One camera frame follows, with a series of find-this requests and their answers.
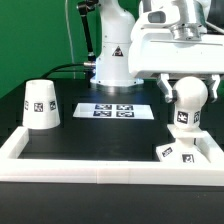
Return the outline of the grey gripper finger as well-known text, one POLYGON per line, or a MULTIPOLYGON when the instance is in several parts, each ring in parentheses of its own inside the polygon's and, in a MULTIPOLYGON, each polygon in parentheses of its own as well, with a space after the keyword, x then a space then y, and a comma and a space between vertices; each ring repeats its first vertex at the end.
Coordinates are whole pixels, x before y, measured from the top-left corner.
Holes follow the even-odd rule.
POLYGON ((209 75, 205 79, 205 84, 208 89, 208 101, 214 103, 218 99, 218 87, 220 84, 221 78, 218 74, 209 75))
POLYGON ((177 101, 177 91, 172 88, 169 83, 169 75, 162 73, 157 78, 157 85, 163 92, 167 103, 175 103, 177 101))

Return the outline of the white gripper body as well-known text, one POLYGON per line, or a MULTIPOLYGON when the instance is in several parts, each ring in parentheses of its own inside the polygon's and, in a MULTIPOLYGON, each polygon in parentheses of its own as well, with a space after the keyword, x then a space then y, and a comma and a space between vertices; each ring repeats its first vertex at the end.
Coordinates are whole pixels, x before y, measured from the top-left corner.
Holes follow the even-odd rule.
POLYGON ((129 72, 138 78, 172 74, 224 75, 224 35, 203 34, 199 41, 175 40, 169 27, 178 22, 178 11, 164 23, 151 23, 152 12, 142 13, 131 32, 129 72))

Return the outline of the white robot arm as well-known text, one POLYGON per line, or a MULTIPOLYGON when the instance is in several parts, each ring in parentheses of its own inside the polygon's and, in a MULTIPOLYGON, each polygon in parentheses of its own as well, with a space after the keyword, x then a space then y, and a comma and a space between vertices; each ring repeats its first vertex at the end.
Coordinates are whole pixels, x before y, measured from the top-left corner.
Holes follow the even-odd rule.
POLYGON ((168 102, 177 100, 170 79, 206 82, 211 101, 224 76, 224 30, 210 34, 212 0, 140 0, 135 19, 118 0, 99 0, 102 51, 93 83, 127 87, 154 78, 168 102))

